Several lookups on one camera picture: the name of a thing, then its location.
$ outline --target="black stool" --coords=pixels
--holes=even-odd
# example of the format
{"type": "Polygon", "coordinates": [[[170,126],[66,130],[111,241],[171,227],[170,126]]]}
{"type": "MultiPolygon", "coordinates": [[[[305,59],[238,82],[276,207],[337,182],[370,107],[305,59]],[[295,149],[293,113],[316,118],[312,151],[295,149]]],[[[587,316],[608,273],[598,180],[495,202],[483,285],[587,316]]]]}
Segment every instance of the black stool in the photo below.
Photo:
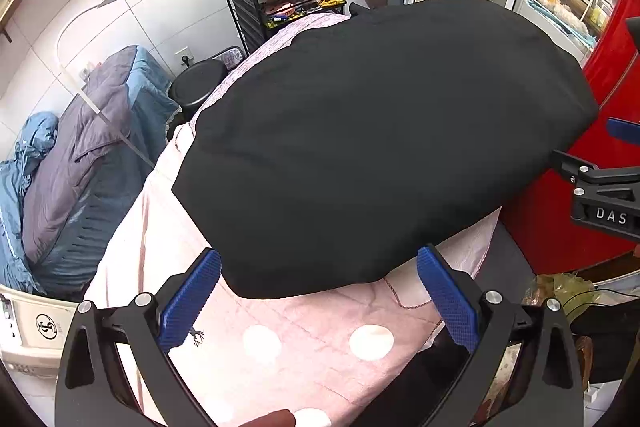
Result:
{"type": "Polygon", "coordinates": [[[222,61],[208,58],[196,62],[180,73],[169,88],[169,98],[177,102],[182,112],[175,115],[167,131],[167,139],[174,137],[175,128],[193,118],[200,106],[226,78],[228,70],[222,61]]]}

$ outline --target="blue blanket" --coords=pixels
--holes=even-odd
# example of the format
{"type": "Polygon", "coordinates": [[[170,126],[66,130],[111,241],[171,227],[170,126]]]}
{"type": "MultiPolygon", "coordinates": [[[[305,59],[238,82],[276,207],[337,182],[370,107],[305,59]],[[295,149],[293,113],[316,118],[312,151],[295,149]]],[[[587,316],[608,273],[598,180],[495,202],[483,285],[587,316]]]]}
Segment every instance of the blue blanket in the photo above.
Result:
{"type": "MultiPolygon", "coordinates": [[[[156,162],[166,146],[166,122],[178,109],[166,92],[171,79],[138,47],[127,79],[131,142],[156,162]]],[[[151,169],[124,143],[102,160],[53,248],[31,267],[50,296],[76,297],[97,270],[107,244],[142,191],[151,169]]]]}
{"type": "Polygon", "coordinates": [[[14,156],[0,163],[0,284],[28,293],[42,291],[33,279],[22,247],[22,202],[31,177],[56,142],[58,118],[30,116],[15,143],[14,156]]]}

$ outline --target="blue gripper pad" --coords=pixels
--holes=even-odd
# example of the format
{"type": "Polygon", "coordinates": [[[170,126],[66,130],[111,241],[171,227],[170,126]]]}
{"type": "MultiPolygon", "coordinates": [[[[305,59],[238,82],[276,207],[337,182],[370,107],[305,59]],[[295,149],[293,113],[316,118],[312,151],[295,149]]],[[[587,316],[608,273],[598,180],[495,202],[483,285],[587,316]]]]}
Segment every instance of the blue gripper pad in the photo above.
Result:
{"type": "Polygon", "coordinates": [[[480,341],[476,311],[429,247],[418,250],[417,265],[418,276],[447,325],[451,338],[472,353],[480,341]]]}
{"type": "Polygon", "coordinates": [[[640,124],[638,123],[609,118],[607,132],[612,138],[618,138],[632,145],[640,145],[640,124]]]}
{"type": "Polygon", "coordinates": [[[191,269],[191,274],[164,308],[159,320],[158,345],[165,353],[184,343],[218,283],[221,270],[220,254],[209,250],[200,263],[191,269]]]}

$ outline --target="pink mattress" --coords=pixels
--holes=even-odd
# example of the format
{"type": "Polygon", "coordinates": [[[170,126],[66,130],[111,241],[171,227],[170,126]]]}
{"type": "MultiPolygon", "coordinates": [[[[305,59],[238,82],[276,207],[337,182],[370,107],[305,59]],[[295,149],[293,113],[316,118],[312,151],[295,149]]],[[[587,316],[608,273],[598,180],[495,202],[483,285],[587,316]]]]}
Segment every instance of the pink mattress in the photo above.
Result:
{"type": "MultiPolygon", "coordinates": [[[[298,32],[344,19],[316,15],[289,25],[233,71],[203,109],[298,32]]],[[[86,293],[98,307],[123,306],[137,293],[156,292],[209,247],[171,192],[193,139],[194,121],[178,128],[116,230],[86,293]]],[[[478,272],[498,213],[439,245],[452,267],[478,272]]],[[[188,337],[170,358],[218,425],[235,427],[288,409],[298,427],[342,427],[428,344],[442,322],[413,259],[374,283],[270,301],[239,298],[221,279],[194,327],[204,332],[203,343],[196,346],[188,337]]],[[[162,421],[130,350],[120,352],[143,411],[162,421]]]]}

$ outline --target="gray blanket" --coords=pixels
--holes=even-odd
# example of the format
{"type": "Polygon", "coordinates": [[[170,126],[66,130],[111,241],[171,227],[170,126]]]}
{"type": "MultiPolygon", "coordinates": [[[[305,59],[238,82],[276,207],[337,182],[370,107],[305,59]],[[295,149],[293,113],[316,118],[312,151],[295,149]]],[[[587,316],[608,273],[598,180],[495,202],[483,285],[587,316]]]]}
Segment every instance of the gray blanket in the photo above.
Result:
{"type": "MultiPolygon", "coordinates": [[[[136,50],[130,46],[111,55],[84,87],[124,136],[130,126],[126,81],[136,50]]],[[[50,250],[101,159],[118,143],[117,134],[76,96],[60,118],[58,140],[24,198],[22,242],[32,263],[50,250]]]]}

